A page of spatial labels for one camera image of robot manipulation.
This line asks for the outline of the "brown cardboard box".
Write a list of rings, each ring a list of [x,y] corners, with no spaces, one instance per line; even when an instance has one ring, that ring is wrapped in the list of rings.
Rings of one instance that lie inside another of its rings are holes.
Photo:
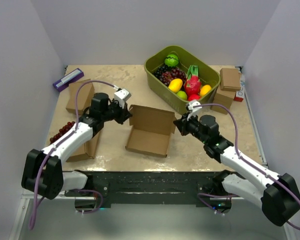
[[[131,131],[125,149],[148,156],[167,157],[176,129],[175,113],[136,104],[131,105],[129,111],[132,114],[129,118]]]

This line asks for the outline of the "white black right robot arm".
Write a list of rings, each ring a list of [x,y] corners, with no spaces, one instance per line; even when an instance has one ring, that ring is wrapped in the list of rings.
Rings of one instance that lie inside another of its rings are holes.
[[[192,135],[203,143],[205,153],[212,159],[235,170],[213,183],[213,192],[220,197],[237,195],[261,208],[266,218],[276,226],[287,223],[300,210],[300,192],[295,179],[280,175],[257,164],[224,138],[216,118],[184,114],[174,120],[181,135]]]

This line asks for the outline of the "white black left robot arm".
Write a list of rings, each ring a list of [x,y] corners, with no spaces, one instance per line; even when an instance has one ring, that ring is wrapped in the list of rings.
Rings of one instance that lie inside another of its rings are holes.
[[[49,200],[60,192],[76,190],[89,196],[94,184],[79,171],[64,172],[63,164],[86,142],[95,137],[109,121],[123,124],[132,114],[127,100],[131,93],[120,89],[110,99],[106,93],[96,93],[78,122],[54,143],[42,150],[32,149],[26,156],[21,186]]]

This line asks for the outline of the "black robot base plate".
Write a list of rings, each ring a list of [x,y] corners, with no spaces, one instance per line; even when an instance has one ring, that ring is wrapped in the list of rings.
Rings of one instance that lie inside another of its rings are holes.
[[[114,204],[195,205],[206,203],[217,210],[231,208],[228,192],[221,181],[232,174],[223,171],[88,171],[84,192],[67,190],[66,197],[75,197],[75,207],[89,210],[93,207],[92,191],[102,195],[103,208]],[[209,195],[225,197],[222,200]]]

